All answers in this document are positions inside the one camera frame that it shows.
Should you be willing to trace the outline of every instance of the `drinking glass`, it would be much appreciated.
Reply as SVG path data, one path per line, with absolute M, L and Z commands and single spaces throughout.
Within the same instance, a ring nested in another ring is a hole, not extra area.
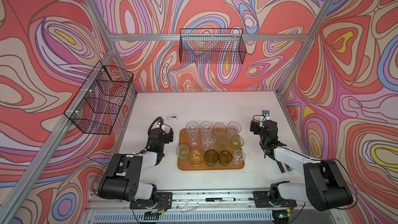
M 232 154 L 227 150 L 220 151 L 218 160 L 222 166 L 227 166 L 232 161 Z
M 193 166 L 199 166 L 205 158 L 201 150 L 192 150 L 189 153 L 188 159 Z
M 208 166 L 215 166 L 218 162 L 218 152 L 210 149 L 205 152 L 205 162 Z
M 231 149 L 233 151 L 240 150 L 244 143 L 245 142 L 241 136 L 233 136 L 231 138 Z
M 187 159 L 189 155 L 189 147 L 186 144 L 180 144 L 176 149 L 177 156 L 181 159 Z
M 194 150 L 200 146 L 200 142 L 201 142 L 201 140 L 199 137 L 192 136 L 188 140 L 188 145 L 189 145 L 189 147 L 191 147 L 192 150 Z
M 240 164 L 241 162 L 243 162 L 246 158 L 245 153 L 242 150 L 236 150 L 234 152 L 234 156 L 232 158 L 232 160 L 234 161 L 234 163 L 236 164 Z
M 214 135 L 217 137 L 220 133 L 225 132 L 226 127 L 223 123 L 216 123 L 214 125 Z
M 204 133 L 202 135 L 202 147 L 205 151 L 212 149 L 216 143 L 216 137 L 211 133 Z
M 240 124 L 237 122 L 229 122 L 227 131 L 231 136 L 236 136 L 241 130 Z
M 216 137 L 216 144 L 220 150 L 226 150 L 231 142 L 231 135 L 227 132 L 221 132 Z
M 197 122 L 192 121 L 186 125 L 185 130 L 188 133 L 188 137 L 198 137 L 200 132 L 200 126 Z
M 200 124 L 200 132 L 202 133 L 202 135 L 206 132 L 208 133 L 212 133 L 213 132 L 213 123 L 210 121 L 203 121 Z

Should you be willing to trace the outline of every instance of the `psychedelic patterned wall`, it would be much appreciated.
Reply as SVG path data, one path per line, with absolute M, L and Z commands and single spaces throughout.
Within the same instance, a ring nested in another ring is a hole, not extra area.
M 311 156 L 347 167 L 352 223 L 398 223 L 397 15 L 398 0 L 337 0 L 283 91 Z
M 305 34 L 324 0 L 96 0 L 111 33 L 243 28 Z M 298 42 L 246 42 L 243 65 L 181 64 L 179 42 L 117 42 L 138 91 L 275 90 Z
M 107 47 L 84 0 L 0 0 L 0 30 L 1 204 Z M 75 222 L 129 102 L 111 136 L 70 129 L 16 221 Z

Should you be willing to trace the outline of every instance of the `black wire mesh basket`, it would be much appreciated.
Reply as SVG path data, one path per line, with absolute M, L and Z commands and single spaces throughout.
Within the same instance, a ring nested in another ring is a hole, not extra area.
M 64 114 L 83 133 L 110 135 L 133 76 L 117 66 L 102 66 L 73 113 Z
M 241 28 L 180 29 L 181 63 L 243 64 L 246 46 Z

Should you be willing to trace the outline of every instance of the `orange tray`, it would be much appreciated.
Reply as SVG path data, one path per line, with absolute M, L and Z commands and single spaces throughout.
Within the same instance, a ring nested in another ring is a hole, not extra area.
M 188 133 L 185 131 L 185 128 L 180 131 L 180 144 L 186 144 L 188 145 Z M 203 154 L 205 153 L 205 150 L 202 147 L 202 144 L 197 148 L 198 150 L 201 150 Z M 217 152 L 220 152 L 221 150 L 217 148 L 217 145 L 214 145 L 214 149 Z M 234 154 L 234 151 L 232 151 L 231 147 L 228 146 L 226 149 L 227 151 L 231 152 L 231 154 Z M 219 162 L 213 167 L 210 167 L 206 164 L 206 161 L 203 160 L 203 162 L 199 166 L 193 166 L 188 159 L 180 159 L 178 158 L 178 168 L 180 170 L 213 170 L 213 169 L 241 169 L 245 166 L 245 162 L 243 161 L 240 164 L 234 163 L 234 161 L 231 161 L 227 166 L 222 166 Z

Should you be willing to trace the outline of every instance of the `white table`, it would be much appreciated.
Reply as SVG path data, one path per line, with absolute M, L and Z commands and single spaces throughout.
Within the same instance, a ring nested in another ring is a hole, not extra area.
M 127 125 L 119 153 L 141 151 L 147 143 L 149 125 L 158 116 L 174 130 L 174 140 L 165 144 L 160 164 L 141 172 L 140 181 L 157 185 L 158 190 L 198 189 L 254 189 L 267 188 L 272 183 L 291 181 L 303 183 L 304 176 L 297 171 L 281 173 L 276 162 L 260 148 L 260 136 L 250 132 L 252 116 L 269 110 L 271 120 L 278 123 L 278 136 L 282 143 L 300 151 L 293 132 L 274 92 L 204 92 L 204 93 L 139 93 L 131 119 Z M 167 116 L 177 114 L 177 121 Z M 231 121 L 241 124 L 240 136 L 245 143 L 245 167 L 238 170 L 181 171 L 177 167 L 176 147 L 180 131 L 190 121 L 199 124 L 211 121 L 227 125 Z

